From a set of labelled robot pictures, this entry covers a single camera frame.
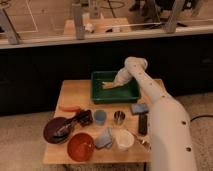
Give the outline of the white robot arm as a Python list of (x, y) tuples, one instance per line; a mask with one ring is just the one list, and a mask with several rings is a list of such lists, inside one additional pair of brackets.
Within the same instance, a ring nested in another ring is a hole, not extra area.
[(123, 86), (134, 78), (151, 101), (151, 171), (198, 171), (189, 114), (179, 101), (146, 73), (147, 67), (146, 59), (127, 57), (113, 83)]

